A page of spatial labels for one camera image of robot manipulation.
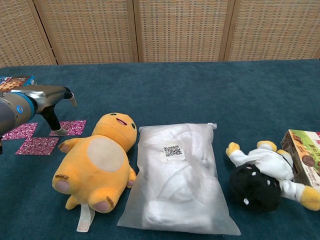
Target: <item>plastic bag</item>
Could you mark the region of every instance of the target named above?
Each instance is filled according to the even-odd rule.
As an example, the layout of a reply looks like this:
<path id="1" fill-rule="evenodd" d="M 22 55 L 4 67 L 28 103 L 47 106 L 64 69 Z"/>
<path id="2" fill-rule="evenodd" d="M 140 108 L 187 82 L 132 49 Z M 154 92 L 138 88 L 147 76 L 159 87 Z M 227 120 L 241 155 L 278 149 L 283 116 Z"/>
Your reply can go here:
<path id="1" fill-rule="evenodd" d="M 139 173 L 118 226 L 240 235 L 218 182 L 212 142 L 216 124 L 139 129 Z"/>

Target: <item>wicker wall panel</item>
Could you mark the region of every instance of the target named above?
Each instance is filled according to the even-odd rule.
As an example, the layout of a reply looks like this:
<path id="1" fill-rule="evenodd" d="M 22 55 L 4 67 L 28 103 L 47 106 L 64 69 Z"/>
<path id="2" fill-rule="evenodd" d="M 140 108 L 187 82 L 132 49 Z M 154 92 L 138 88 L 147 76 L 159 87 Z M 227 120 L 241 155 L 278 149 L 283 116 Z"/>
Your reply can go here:
<path id="1" fill-rule="evenodd" d="M 319 0 L 235 0 L 225 60 L 316 58 Z"/>
<path id="2" fill-rule="evenodd" d="M 35 0 L 58 64 L 137 62 L 132 0 Z"/>
<path id="3" fill-rule="evenodd" d="M 0 0 L 0 67 L 56 64 L 30 0 Z"/>
<path id="4" fill-rule="evenodd" d="M 133 0 L 140 62 L 218 61 L 228 0 Z"/>

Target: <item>label sticker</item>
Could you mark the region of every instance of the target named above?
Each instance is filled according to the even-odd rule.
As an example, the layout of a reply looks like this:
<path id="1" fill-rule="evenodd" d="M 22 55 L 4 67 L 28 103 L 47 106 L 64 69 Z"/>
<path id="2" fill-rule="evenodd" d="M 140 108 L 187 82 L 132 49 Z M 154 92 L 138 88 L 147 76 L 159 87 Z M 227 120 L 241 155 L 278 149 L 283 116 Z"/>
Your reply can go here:
<path id="1" fill-rule="evenodd" d="M 89 231 L 90 225 L 94 220 L 96 211 L 89 207 L 88 204 L 81 204 L 80 219 L 76 231 L 86 233 Z"/>
<path id="2" fill-rule="evenodd" d="M 163 152 L 168 161 L 184 161 L 186 160 L 185 152 L 179 144 L 164 146 Z"/>

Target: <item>blue tablecloth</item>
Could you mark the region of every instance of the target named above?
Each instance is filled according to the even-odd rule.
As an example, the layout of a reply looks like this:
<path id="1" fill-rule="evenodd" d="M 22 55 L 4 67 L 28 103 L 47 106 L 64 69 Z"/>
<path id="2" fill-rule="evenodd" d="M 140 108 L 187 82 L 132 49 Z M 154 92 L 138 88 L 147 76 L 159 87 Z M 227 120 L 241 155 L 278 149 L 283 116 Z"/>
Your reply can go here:
<path id="1" fill-rule="evenodd" d="M 130 190 L 109 214 L 97 213 L 88 233 L 76 232 L 80 207 L 66 210 L 67 195 L 52 177 L 64 153 L 15 155 L 24 139 L 7 140 L 0 156 L 0 239 L 320 239 L 320 212 L 283 198 L 271 213 L 249 212 L 233 199 L 228 179 L 235 168 L 225 154 L 229 142 L 244 152 L 260 140 L 280 141 L 288 129 L 320 131 L 320 61 L 126 63 L 20 66 L 0 76 L 34 75 L 38 84 L 69 87 L 78 108 L 57 104 L 60 121 L 87 120 L 82 137 L 111 112 L 132 116 L 138 127 L 177 123 L 217 123 L 213 149 L 218 179 L 229 213 L 242 235 L 203 235 L 118 227 Z M 34 137 L 48 137 L 40 116 Z M 72 136 L 63 136 L 59 143 Z M 137 144 L 128 156 L 137 168 Z"/>

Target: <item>pink square card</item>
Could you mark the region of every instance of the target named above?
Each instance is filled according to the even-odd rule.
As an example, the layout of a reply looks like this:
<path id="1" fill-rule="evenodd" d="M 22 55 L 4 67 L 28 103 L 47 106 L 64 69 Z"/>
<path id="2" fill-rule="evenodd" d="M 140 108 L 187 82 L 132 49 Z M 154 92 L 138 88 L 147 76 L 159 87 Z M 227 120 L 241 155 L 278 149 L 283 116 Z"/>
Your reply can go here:
<path id="1" fill-rule="evenodd" d="M 68 130 L 66 136 L 76 136 L 83 133 L 86 122 L 87 120 L 61 121 L 60 125 L 62 128 Z M 49 136 L 57 136 L 57 134 L 51 131 Z"/>
<path id="2" fill-rule="evenodd" d="M 3 135 L 2 140 L 28 139 L 34 134 L 38 123 L 25 123 Z"/>
<path id="3" fill-rule="evenodd" d="M 50 155 L 58 141 L 58 137 L 31 137 L 24 141 L 15 154 Z"/>

